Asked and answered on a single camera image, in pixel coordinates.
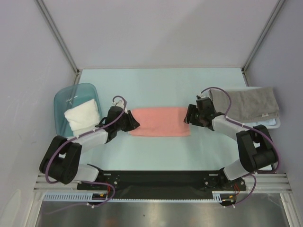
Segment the pink towel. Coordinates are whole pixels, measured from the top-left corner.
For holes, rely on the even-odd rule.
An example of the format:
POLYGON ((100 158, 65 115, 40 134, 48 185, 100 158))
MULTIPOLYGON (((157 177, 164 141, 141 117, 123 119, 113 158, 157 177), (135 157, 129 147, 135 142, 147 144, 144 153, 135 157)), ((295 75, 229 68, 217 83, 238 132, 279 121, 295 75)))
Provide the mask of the pink towel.
POLYGON ((184 123, 187 114, 185 107, 149 107, 131 111, 140 124, 129 132, 137 137, 187 137, 191 135, 190 126, 184 123))

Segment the white towel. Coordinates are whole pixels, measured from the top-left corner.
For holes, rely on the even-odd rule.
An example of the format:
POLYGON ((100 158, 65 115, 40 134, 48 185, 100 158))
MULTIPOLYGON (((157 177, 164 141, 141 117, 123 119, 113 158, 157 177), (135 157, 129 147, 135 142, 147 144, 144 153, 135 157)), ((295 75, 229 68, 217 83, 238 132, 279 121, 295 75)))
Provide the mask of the white towel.
POLYGON ((74 136, 92 130, 100 122, 100 114, 95 99, 65 111, 64 116, 74 136))

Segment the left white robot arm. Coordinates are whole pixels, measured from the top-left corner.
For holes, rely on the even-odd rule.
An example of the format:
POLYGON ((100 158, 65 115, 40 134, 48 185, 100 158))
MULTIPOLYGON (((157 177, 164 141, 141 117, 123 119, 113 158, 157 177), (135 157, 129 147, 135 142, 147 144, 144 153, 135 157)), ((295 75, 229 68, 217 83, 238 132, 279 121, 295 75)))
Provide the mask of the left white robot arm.
POLYGON ((129 132, 139 127, 139 122, 130 110, 112 106, 107 117, 102 118, 88 132, 70 139, 63 136, 54 137, 40 163, 39 170, 50 184, 69 184, 77 177, 80 170, 86 170, 80 167, 82 152, 109 143, 119 131, 129 132))

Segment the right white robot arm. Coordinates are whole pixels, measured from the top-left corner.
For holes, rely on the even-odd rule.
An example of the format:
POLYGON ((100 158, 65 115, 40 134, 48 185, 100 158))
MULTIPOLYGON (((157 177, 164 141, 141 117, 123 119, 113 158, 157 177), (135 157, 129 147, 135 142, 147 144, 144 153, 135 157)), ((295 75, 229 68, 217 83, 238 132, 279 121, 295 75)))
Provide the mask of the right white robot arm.
POLYGON ((237 142, 239 159, 219 170, 218 185, 229 190, 235 180, 279 162, 276 147, 264 125, 249 127, 217 112, 208 97, 189 104, 184 123, 208 128, 237 142))

